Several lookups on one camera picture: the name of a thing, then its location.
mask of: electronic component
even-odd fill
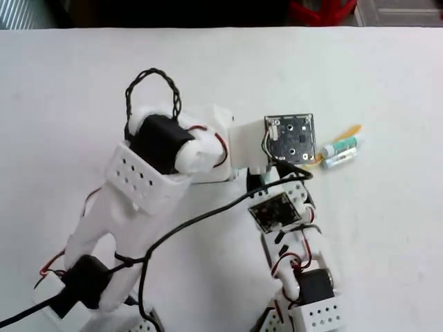
[[[316,139],[312,114],[266,116],[264,122],[269,131],[267,148],[272,156],[293,165],[314,162]]]
[[[325,145],[321,149],[321,154],[323,158],[330,158],[353,147],[357,147],[357,145],[360,145],[362,143],[362,140],[363,139],[361,135],[350,136],[338,142]]]
[[[319,268],[296,274],[296,278],[300,285],[301,304],[309,304],[334,296],[334,289],[326,269]]]
[[[348,161],[351,161],[355,157],[357,157],[357,149],[353,147],[352,149],[343,151],[342,153],[337,154],[336,156],[323,160],[321,165],[323,168],[329,169],[335,166],[339,166],[343,163],[347,163]]]
[[[174,169],[177,153],[194,139],[176,120],[153,114],[143,121],[129,148],[161,174],[171,174],[177,172]]]
[[[50,305],[63,318],[78,301],[89,309],[97,309],[102,291],[108,286],[111,275],[101,261],[84,255],[62,277],[66,285]]]
[[[301,220],[301,216],[286,193],[250,207],[249,212],[265,233]]]

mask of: black cable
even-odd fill
[[[146,280],[148,263],[149,263],[149,260],[151,259],[151,256],[152,256],[152,253],[154,252],[154,250],[156,250],[163,242],[168,240],[172,235],[174,235],[174,234],[180,232],[181,230],[183,230],[191,225],[194,225],[195,223],[198,223],[204,219],[207,219],[211,216],[215,216],[216,214],[219,214],[219,213],[222,213],[224,211],[231,209],[233,206],[241,203],[242,201],[244,201],[245,199],[249,198],[250,196],[256,194],[257,192],[261,192],[262,190],[268,189],[270,187],[275,187],[276,185],[281,185],[283,183],[288,183],[288,182],[293,182],[293,181],[305,181],[305,180],[309,180],[312,178],[312,174],[310,172],[305,171],[305,170],[303,170],[299,167],[296,167],[294,165],[292,165],[292,167],[293,167],[293,170],[295,173],[297,173],[297,174],[302,173],[303,175],[302,176],[290,176],[289,178],[281,178],[280,180],[274,181],[272,183],[268,183],[266,185],[263,185],[262,187],[256,188],[254,190],[251,190],[251,191],[241,195],[240,197],[238,197],[234,201],[232,201],[222,207],[219,207],[215,210],[203,213],[199,216],[196,216],[195,218],[192,218],[192,219],[186,221],[185,223],[182,223],[181,225],[177,226],[173,230],[169,231],[167,234],[163,235],[158,241],[156,241],[147,250],[146,255],[142,258],[132,259],[129,257],[122,257],[116,253],[115,257],[117,259],[123,261],[124,263],[119,266],[116,266],[114,268],[115,272],[117,270],[121,270],[122,268],[133,266],[134,264],[143,263],[142,268],[141,268],[140,283],[138,285],[138,309],[139,309],[140,315],[143,319],[149,320],[150,322],[152,322],[151,321],[152,317],[149,316],[145,312],[145,307],[143,306],[143,290],[145,287],[145,280]]]
[[[181,98],[180,98],[180,91],[175,86],[174,81],[172,78],[170,78],[164,71],[161,71],[157,68],[150,68],[145,71],[142,71],[137,75],[134,81],[131,82],[131,84],[127,87],[125,91],[125,97],[126,97],[126,116],[127,121],[129,121],[129,118],[132,114],[132,105],[131,105],[131,94],[132,90],[134,90],[134,87],[143,81],[147,76],[151,74],[157,74],[160,75],[165,79],[165,81],[168,83],[170,88],[172,89],[172,118],[177,119],[181,113]]]
[[[47,306],[50,306],[52,301],[58,296],[53,296],[49,299],[44,300],[43,302],[40,302],[39,304],[34,305],[33,307],[26,309],[25,311],[22,311],[21,313],[16,314],[14,317],[8,318],[7,320],[4,320],[0,322],[0,329],[3,327],[7,327],[11,324],[17,323],[18,321],[28,317],[29,315],[32,315],[33,313],[36,313],[43,308],[46,308]]]
[[[148,76],[150,73],[141,76],[142,78],[139,79],[137,81],[137,79],[135,79],[132,83],[135,83],[135,85],[137,85],[143,78],[145,78],[146,76]],[[132,90],[129,92],[129,116],[130,116],[130,94],[131,94]],[[241,195],[240,197],[238,197],[237,199],[235,199],[234,201],[219,207],[217,209],[214,209],[212,211],[200,214],[199,216],[196,216],[188,221],[186,221],[185,223],[182,223],[181,225],[178,225],[176,228],[174,228],[173,230],[169,231],[168,233],[166,233],[165,235],[163,235],[159,240],[157,240],[146,252],[145,256],[142,258],[138,258],[138,259],[133,259],[130,257],[123,257],[119,254],[115,254],[115,257],[121,261],[123,261],[123,263],[121,265],[118,265],[114,268],[112,268],[111,270],[109,270],[107,273],[112,275],[120,270],[122,270],[123,268],[130,268],[132,267],[134,264],[143,264],[142,268],[141,268],[141,276],[140,276],[140,282],[138,284],[138,310],[140,312],[141,317],[150,322],[152,325],[154,325],[154,328],[156,329],[157,332],[161,332],[161,327],[159,325],[159,323],[151,316],[148,315],[145,312],[145,307],[143,305],[143,290],[145,287],[145,280],[146,280],[146,274],[147,274],[147,267],[148,267],[148,263],[149,260],[152,257],[152,253],[154,252],[154,250],[156,250],[163,242],[165,242],[166,240],[168,240],[172,235],[180,232],[181,230],[184,230],[185,228],[194,225],[195,223],[198,223],[204,219],[207,219],[209,217],[215,216],[216,214],[222,213],[224,211],[227,211],[229,209],[231,209],[232,207],[236,206],[237,204],[241,203],[242,201],[244,201],[245,199],[253,196],[254,194],[261,192],[262,190],[266,190],[269,189],[271,187],[275,187],[276,185],[281,185],[283,183],[288,183],[288,182],[293,182],[293,181],[305,181],[305,180],[309,180],[311,179],[312,173],[305,171],[304,169],[301,169],[299,167],[296,167],[295,165],[289,164],[284,162],[285,165],[287,167],[290,167],[293,172],[295,174],[297,174],[297,176],[294,176],[293,174],[290,175],[287,178],[281,178],[280,180],[271,182],[271,183],[267,183],[261,187],[258,187],[254,190],[250,190],[247,193]],[[0,322],[0,329],[2,329],[5,326],[14,324],[15,322],[18,322],[22,319],[24,319],[25,317],[28,317],[29,315],[32,315],[33,313],[42,310],[43,308],[46,308],[47,306],[51,305],[51,302],[57,297],[58,295],[51,297],[39,304],[36,304],[35,306],[26,309],[25,311],[17,314],[14,317],[8,318],[2,322]]]

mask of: red object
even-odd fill
[[[314,12],[291,0],[289,16],[308,26],[336,26],[357,6],[357,0],[347,0],[344,5],[341,2],[341,0],[321,0],[320,10]]]

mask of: cable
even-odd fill
[[[145,76],[141,76],[141,74],[138,77],[141,77],[140,79],[137,78],[136,80],[134,80],[133,83],[134,86],[136,84],[138,84],[144,77],[148,76],[150,73],[146,74]],[[132,90],[129,92],[129,116],[130,116],[130,94],[131,94]],[[138,310],[140,312],[141,317],[144,320],[147,320],[148,322],[150,322],[152,325],[154,325],[154,328],[156,329],[157,332],[161,332],[161,328],[159,323],[150,315],[148,315],[145,312],[145,307],[143,305],[143,290],[144,290],[144,286],[145,286],[145,280],[146,280],[146,275],[147,275],[147,267],[148,267],[148,263],[149,260],[152,257],[152,253],[166,240],[168,240],[171,236],[173,236],[174,234],[180,232],[181,230],[184,230],[185,228],[194,225],[195,223],[198,223],[204,219],[207,219],[211,216],[215,216],[216,214],[222,213],[224,211],[227,211],[229,209],[231,209],[232,207],[236,206],[237,204],[241,203],[242,201],[244,201],[245,199],[249,198],[250,196],[253,196],[254,194],[261,192],[262,190],[265,189],[269,189],[271,187],[275,187],[276,185],[281,185],[283,183],[288,183],[288,182],[293,182],[293,181],[305,181],[305,180],[309,180],[311,179],[313,176],[310,172],[305,171],[299,167],[296,167],[295,165],[291,165],[289,163],[287,163],[288,166],[290,166],[293,170],[293,172],[295,174],[297,174],[296,176],[294,176],[293,174],[290,175],[290,177],[287,178],[281,178],[280,180],[271,182],[271,183],[267,183],[265,185],[263,185],[262,187],[258,187],[255,188],[254,190],[250,190],[247,193],[241,195],[240,197],[238,197],[237,199],[235,199],[234,201],[231,201],[230,203],[221,206],[217,209],[214,209],[212,211],[200,214],[199,216],[196,216],[188,221],[186,221],[185,223],[182,223],[181,225],[178,225],[176,228],[174,228],[173,230],[169,231],[168,233],[166,233],[165,235],[163,235],[159,240],[157,240],[146,252],[145,256],[142,258],[138,258],[138,259],[132,259],[130,257],[122,257],[120,255],[118,255],[117,253],[115,254],[116,258],[123,261],[123,264],[118,265],[114,268],[112,268],[111,270],[108,271],[108,273],[110,275],[117,273],[118,271],[122,270],[123,268],[129,268],[131,266],[133,266],[134,264],[143,264],[142,268],[141,268],[141,277],[140,277],[140,282],[138,284]],[[305,242],[305,245],[307,246],[307,249],[310,253],[310,248],[309,248],[309,244],[307,243],[307,241]],[[47,275],[48,269],[51,266],[51,264],[58,259],[59,257],[61,257],[62,255],[64,255],[64,249],[59,252],[57,255],[54,256],[54,258],[52,258],[41,270],[40,273],[42,275],[42,277],[45,277]],[[43,301],[40,304],[37,304],[29,309],[26,309],[25,311],[17,314],[14,317],[8,318],[2,322],[0,322],[0,329],[2,329],[5,326],[14,324],[15,322],[18,322],[22,319],[24,319],[25,317],[28,317],[29,315],[32,315],[33,313],[42,310],[43,308],[46,308],[47,306],[51,305],[51,302],[57,297],[58,295],[51,297],[50,299],[47,299],[45,301]]]
[[[165,79],[165,81],[168,83],[170,88],[172,89],[172,119],[177,120],[181,113],[181,98],[180,98],[180,91],[175,86],[174,81],[172,78],[170,78],[164,71],[161,71],[157,68],[150,68],[145,71],[142,71],[137,75],[134,81],[131,82],[131,84],[127,87],[125,91],[125,97],[126,97],[126,117],[127,121],[129,122],[129,118],[132,114],[132,105],[131,105],[131,94],[134,90],[134,87],[143,81],[147,76],[151,74],[157,74],[160,75],[162,78]]]
[[[300,256],[298,256],[298,255],[297,255],[296,253],[294,253],[294,252],[285,252],[283,255],[280,256],[280,258],[276,261],[276,263],[275,263],[274,266],[272,267],[272,269],[271,269],[271,276],[272,276],[272,277],[275,277],[275,274],[276,274],[277,271],[278,271],[278,266],[279,266],[280,262],[281,262],[285,257],[290,257],[290,256],[296,258],[296,261],[297,261],[298,267],[301,266],[302,259],[300,258]]]
[[[300,168],[293,166],[293,170],[295,173],[299,173],[300,172]],[[290,176],[289,178],[281,178],[280,180],[274,181],[272,183],[267,183],[266,185],[263,185],[262,187],[259,188],[255,188],[254,190],[251,190],[243,195],[241,195],[240,197],[238,197],[237,199],[235,199],[234,201],[219,207],[215,210],[203,213],[199,216],[196,216],[195,218],[192,218],[188,221],[186,221],[185,223],[182,223],[181,225],[177,226],[176,228],[174,228],[173,230],[169,231],[168,233],[166,233],[165,235],[163,235],[158,241],[156,241],[146,252],[145,256],[142,258],[138,258],[138,259],[132,259],[130,257],[122,257],[118,254],[115,254],[115,257],[121,261],[123,261],[123,264],[116,266],[114,269],[110,270],[110,273],[115,273],[119,270],[122,270],[123,268],[126,267],[131,267],[134,264],[139,264],[142,263],[142,268],[141,268],[141,276],[140,276],[140,283],[138,284],[138,310],[140,312],[140,315],[143,319],[145,320],[150,320],[152,319],[146,312],[145,312],[145,308],[143,306],[143,291],[144,291],[144,287],[145,287],[145,280],[146,280],[146,275],[147,275],[147,267],[148,267],[148,263],[149,260],[151,259],[152,253],[154,252],[154,250],[156,250],[163,242],[165,242],[166,240],[168,240],[172,235],[180,232],[181,230],[184,230],[185,228],[194,225],[195,223],[198,223],[204,219],[207,219],[211,216],[215,216],[216,214],[222,213],[224,211],[227,211],[229,209],[231,209],[233,206],[241,203],[242,201],[244,201],[245,199],[249,198],[250,196],[261,192],[262,190],[268,189],[270,187],[275,187],[276,185],[281,185],[283,183],[288,183],[288,182],[293,182],[293,181],[305,181],[305,180],[309,180],[312,178],[312,174],[310,172],[307,171],[303,171],[300,173],[304,173],[304,175],[302,176]]]
[[[195,129],[200,129],[203,131],[207,131],[208,128],[205,126],[202,126],[200,124],[196,124],[194,126],[191,126],[188,128],[188,131],[192,131]],[[226,142],[224,141],[224,139],[222,138],[222,135],[220,135],[219,133],[214,133],[215,137],[219,140],[221,147],[223,148],[223,158],[221,161],[219,161],[217,164],[214,165],[213,168],[219,167],[220,165],[223,165],[224,162],[226,161],[226,159],[228,159],[228,145],[226,144]]]
[[[29,315],[32,315],[33,313],[36,313],[43,308],[46,308],[47,306],[50,306],[52,301],[57,298],[58,294],[56,296],[53,296],[49,299],[44,300],[43,302],[40,302],[39,304],[36,304],[29,309],[26,309],[25,311],[22,311],[21,313],[16,314],[14,317],[8,318],[7,320],[4,320],[0,322],[0,329],[3,327],[7,327],[11,324],[17,323],[18,321],[28,317]]]
[[[87,205],[88,205],[88,201],[92,198],[92,196],[94,196],[95,194],[97,194],[101,189],[102,189],[102,187],[99,187],[99,188],[97,188],[97,189],[94,189],[92,192],[90,192],[90,193],[88,194],[88,196],[86,197],[86,199],[84,200],[84,203],[83,203],[82,213],[81,213],[81,215],[80,215],[81,218],[84,217],[85,214],[86,214],[86,207],[87,207]]]
[[[309,243],[308,243],[308,241],[307,241],[307,238],[306,238],[305,232],[303,232],[303,229],[300,230],[300,231],[302,232],[302,235],[303,235],[303,242],[305,243],[306,253],[307,253],[307,256],[308,256],[308,262],[307,262],[304,266],[301,267],[301,269],[304,270],[304,269],[306,269],[306,268],[308,268],[308,267],[311,266],[311,262],[312,262],[312,252],[311,252],[311,247],[309,246]]]
[[[53,258],[51,258],[49,260],[48,263],[46,263],[41,269],[40,269],[40,275],[41,276],[46,276],[48,274],[49,268],[51,267],[51,265],[53,265],[53,263],[59,259],[61,256],[64,255],[64,249],[62,251],[60,251],[58,254],[56,254]]]

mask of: white plastic part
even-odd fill
[[[262,150],[264,121],[258,120],[229,129],[230,162],[233,168],[249,168],[251,174],[264,174],[268,157]]]
[[[221,139],[223,139],[226,143],[226,147],[228,149],[228,158],[223,164],[212,168],[209,173],[195,174],[193,176],[192,182],[221,182],[233,178],[235,176],[235,173],[230,160],[231,146],[228,137],[228,130],[233,126],[234,122],[233,114],[228,109],[219,107],[217,105],[209,105],[205,107],[190,107],[189,109],[186,109],[186,112],[180,115],[179,122],[182,127],[187,126],[185,128],[189,128],[192,125],[206,126],[208,128],[207,133],[211,135],[213,135],[214,133],[218,133]],[[191,134],[198,139],[201,139],[199,137],[200,133],[201,131],[198,130],[191,132]],[[216,163],[221,161],[223,157],[223,154],[220,155]]]
[[[291,309],[297,332],[328,332],[345,326],[341,296]]]
[[[215,133],[195,129],[191,134],[198,138],[190,140],[177,153],[175,169],[182,174],[209,173],[224,154]]]
[[[105,176],[147,214],[173,209],[191,184],[191,178],[183,174],[160,174],[124,143],[117,146]]]
[[[258,329],[259,332],[286,332],[286,330],[280,318],[278,317],[277,311],[272,308],[268,310],[268,313],[263,321],[262,326]]]

